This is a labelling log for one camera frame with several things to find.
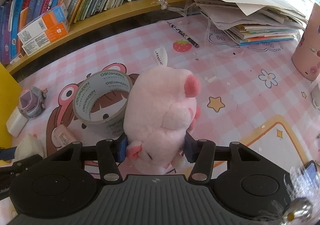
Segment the pink correction tape case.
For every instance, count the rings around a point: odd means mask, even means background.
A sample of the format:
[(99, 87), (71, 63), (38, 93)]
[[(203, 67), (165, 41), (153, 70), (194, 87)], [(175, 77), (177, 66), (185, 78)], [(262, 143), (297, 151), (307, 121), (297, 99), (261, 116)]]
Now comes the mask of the pink correction tape case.
[(58, 150), (77, 141), (65, 125), (59, 125), (52, 131), (52, 142)]

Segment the clear packing tape roll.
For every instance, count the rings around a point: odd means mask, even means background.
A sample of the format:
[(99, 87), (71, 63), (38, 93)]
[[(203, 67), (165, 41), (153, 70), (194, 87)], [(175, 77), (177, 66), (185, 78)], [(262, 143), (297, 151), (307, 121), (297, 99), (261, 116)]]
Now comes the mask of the clear packing tape roll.
[(110, 68), (82, 82), (73, 99), (73, 112), (85, 127), (102, 138), (123, 133), (127, 98), (133, 87), (124, 70)]

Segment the pink plush pig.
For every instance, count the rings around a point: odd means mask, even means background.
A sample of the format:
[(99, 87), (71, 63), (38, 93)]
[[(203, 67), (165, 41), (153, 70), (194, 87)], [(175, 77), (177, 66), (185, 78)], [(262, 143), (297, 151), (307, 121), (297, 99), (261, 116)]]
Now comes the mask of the pink plush pig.
[(124, 117), (127, 158), (145, 175), (163, 175), (182, 161), (184, 137), (200, 117), (200, 80), (187, 69), (167, 65), (164, 47), (157, 66), (142, 72), (129, 93)]

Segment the white power adapter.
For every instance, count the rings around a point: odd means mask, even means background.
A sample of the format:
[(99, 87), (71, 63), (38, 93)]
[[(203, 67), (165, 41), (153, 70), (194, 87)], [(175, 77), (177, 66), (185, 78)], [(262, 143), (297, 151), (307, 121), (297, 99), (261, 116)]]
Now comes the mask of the white power adapter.
[(8, 118), (6, 127), (13, 137), (18, 137), (27, 122), (28, 118), (22, 114), (18, 107), (16, 107)]

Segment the grey purple toy car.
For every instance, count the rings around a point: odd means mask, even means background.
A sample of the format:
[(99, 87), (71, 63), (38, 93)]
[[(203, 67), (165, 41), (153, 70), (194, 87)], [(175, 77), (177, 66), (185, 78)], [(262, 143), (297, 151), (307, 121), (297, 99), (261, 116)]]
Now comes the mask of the grey purple toy car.
[(39, 89), (32, 86), (25, 90), (20, 96), (20, 110), (29, 118), (35, 118), (39, 116), (45, 109), (46, 106), (44, 101), (47, 97), (48, 89)]

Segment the white squishy foam block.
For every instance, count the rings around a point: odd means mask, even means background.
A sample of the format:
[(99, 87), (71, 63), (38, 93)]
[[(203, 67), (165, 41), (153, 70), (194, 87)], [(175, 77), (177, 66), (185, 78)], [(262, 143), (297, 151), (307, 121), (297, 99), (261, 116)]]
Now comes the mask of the white squishy foam block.
[(14, 161), (20, 161), (28, 157), (39, 155), (45, 158), (46, 153), (41, 140), (27, 134), (18, 144), (15, 150)]

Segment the yellow cardboard box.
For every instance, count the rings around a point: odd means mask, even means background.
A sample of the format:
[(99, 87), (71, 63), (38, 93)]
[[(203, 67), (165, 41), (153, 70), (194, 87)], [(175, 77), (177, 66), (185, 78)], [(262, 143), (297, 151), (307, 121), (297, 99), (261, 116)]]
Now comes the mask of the yellow cardboard box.
[(6, 122), (18, 105), (21, 86), (1, 64), (0, 68), (0, 146), (10, 148), (12, 136), (7, 130)]

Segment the black pencil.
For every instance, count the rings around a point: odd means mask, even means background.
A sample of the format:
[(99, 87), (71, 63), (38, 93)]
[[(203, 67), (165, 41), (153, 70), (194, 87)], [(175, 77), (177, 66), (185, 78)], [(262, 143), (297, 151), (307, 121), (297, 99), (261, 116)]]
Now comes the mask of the black pencil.
[(188, 36), (186, 33), (184, 33), (182, 30), (178, 29), (174, 24), (167, 22), (168, 25), (174, 29), (176, 32), (178, 32), (181, 36), (183, 36), (188, 42), (190, 42), (195, 48), (199, 48), (199, 44), (194, 41), (190, 36)]

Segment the lower orange toothpaste box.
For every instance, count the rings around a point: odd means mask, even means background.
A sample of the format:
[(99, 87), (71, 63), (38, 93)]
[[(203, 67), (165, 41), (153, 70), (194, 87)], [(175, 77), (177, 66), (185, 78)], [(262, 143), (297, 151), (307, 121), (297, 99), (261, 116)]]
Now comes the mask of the lower orange toothpaste box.
[(67, 20), (47, 29), (43, 33), (32, 38), (29, 42), (22, 45), (22, 49), (27, 55), (31, 55), (44, 46), (66, 36), (69, 32), (70, 25)]

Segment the orange toothpaste box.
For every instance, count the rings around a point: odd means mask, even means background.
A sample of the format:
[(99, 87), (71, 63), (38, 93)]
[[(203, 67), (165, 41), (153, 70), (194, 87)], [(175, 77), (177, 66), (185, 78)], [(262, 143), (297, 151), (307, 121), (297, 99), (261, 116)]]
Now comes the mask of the orange toothpaste box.
[(17, 35), (22, 44), (27, 44), (40, 34), (45, 34), (50, 42), (56, 41), (69, 32), (68, 11), (64, 3), (28, 23)]
[(22, 49), (27, 55), (31, 55), (44, 46), (66, 36), (69, 32), (70, 25), (67, 20), (47, 29), (43, 33), (32, 38), (29, 42), (22, 45)]

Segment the pink patterned cup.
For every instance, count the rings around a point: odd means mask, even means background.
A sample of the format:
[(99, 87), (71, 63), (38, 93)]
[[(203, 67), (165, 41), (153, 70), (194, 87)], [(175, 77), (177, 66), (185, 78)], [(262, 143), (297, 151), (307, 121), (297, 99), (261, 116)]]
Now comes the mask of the pink patterned cup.
[(292, 62), (296, 69), (311, 81), (319, 76), (319, 23), (319, 4), (315, 3), (304, 34), (292, 55)]

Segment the upper orange toothpaste box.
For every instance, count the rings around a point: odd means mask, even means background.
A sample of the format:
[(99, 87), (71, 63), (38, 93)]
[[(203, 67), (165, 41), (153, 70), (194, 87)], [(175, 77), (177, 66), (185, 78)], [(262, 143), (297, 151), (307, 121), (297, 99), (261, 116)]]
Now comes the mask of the upper orange toothpaste box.
[(45, 34), (50, 42), (56, 41), (69, 32), (68, 11), (64, 3), (28, 23), (17, 35), (22, 44), (27, 44), (40, 34)]

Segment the stack of papers and books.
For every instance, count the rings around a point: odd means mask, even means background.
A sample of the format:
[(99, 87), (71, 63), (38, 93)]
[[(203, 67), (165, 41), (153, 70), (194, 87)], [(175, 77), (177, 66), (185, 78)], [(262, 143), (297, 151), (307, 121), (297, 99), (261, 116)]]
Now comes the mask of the stack of papers and books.
[(285, 0), (193, 0), (209, 24), (238, 46), (293, 40), (308, 23)]

